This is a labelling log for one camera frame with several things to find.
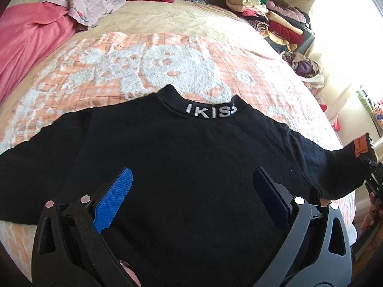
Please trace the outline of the left hand red nails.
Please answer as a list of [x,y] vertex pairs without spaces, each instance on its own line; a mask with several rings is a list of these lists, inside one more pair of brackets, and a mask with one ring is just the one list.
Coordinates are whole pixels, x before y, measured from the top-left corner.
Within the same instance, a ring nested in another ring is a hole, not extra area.
[[125,262],[124,260],[120,260],[119,261],[120,265],[123,267],[123,269],[127,272],[128,276],[138,285],[138,286],[141,286],[141,283],[138,279],[138,277],[136,276],[136,274],[132,271],[132,269],[130,268],[130,265]]

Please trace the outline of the right hand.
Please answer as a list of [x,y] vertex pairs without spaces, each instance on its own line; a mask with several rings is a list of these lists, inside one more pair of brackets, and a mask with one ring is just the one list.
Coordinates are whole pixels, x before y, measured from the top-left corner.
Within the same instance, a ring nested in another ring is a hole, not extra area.
[[362,223],[363,231],[370,229],[374,225],[375,218],[382,217],[382,204],[379,200],[377,200],[374,193],[369,193],[369,201],[371,206]]

